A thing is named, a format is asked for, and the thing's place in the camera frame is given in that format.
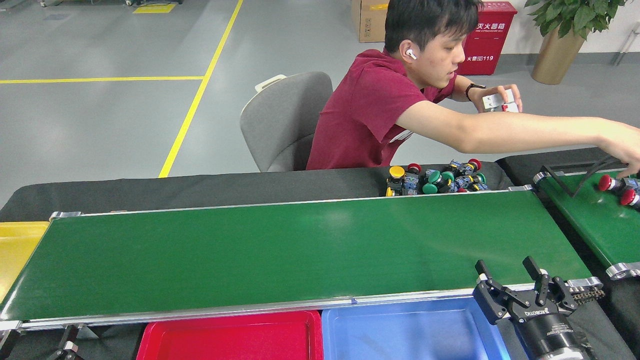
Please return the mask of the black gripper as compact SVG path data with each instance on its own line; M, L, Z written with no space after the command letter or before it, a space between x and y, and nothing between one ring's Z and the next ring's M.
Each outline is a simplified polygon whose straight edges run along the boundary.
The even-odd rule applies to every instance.
M510 317L527 354L585 354L566 315L578 309L560 276L550 276L531 256L522 260L534 280L534 300L493 279L484 260L475 264L478 280L472 295L489 323Z

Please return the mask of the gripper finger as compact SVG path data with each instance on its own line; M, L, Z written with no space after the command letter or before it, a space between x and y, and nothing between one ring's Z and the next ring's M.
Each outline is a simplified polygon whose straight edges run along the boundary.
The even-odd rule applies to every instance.
M79 333L77 325L67 325L62 333L62 338L57 346L46 359L47 360L83 360L78 354L78 346L75 344Z

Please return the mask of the person's right hand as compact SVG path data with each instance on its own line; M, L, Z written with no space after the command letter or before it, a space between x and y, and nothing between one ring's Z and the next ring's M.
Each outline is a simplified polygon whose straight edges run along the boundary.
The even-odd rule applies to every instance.
M601 135L599 148L617 158L626 168L617 174L617 178L626 178L640 170L640 131L627 126Z

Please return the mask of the person's left hand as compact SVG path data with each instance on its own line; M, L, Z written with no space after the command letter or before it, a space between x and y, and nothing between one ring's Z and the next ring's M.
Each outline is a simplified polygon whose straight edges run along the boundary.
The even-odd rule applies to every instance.
M501 96L503 101L508 102L509 91L511 91L513 95L513 100L515 105L517 106L518 112L522 113L524 110L523 110L521 92L519 91L519 88L516 84L498 85L490 88L470 87L466 92L466 95L468 100L474 104L477 111L482 113L484 112L484 105L483 105L484 97L499 95Z

